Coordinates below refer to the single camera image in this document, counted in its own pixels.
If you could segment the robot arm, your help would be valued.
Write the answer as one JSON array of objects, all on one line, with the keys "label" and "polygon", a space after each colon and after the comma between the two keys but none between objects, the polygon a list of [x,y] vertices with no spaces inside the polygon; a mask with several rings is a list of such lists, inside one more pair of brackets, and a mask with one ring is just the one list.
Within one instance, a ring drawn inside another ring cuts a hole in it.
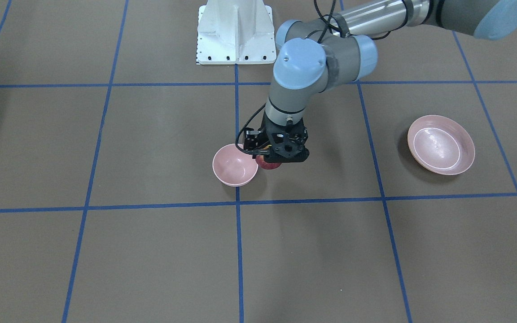
[{"label": "robot arm", "polygon": [[368,76],[379,59],[375,42],[403,27],[431,25],[497,40],[517,29],[517,0],[372,0],[308,22],[285,21],[263,118],[244,125],[242,153],[267,163],[301,163],[309,156],[304,111],[314,94]]}]

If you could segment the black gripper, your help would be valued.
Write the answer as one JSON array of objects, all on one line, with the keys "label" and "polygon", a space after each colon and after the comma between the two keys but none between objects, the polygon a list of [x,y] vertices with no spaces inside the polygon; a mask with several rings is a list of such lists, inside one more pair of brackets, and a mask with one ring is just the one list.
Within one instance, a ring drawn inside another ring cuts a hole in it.
[{"label": "black gripper", "polygon": [[302,119],[293,125],[278,125],[267,116],[260,127],[260,155],[267,163],[302,163],[309,157],[308,131]]}]

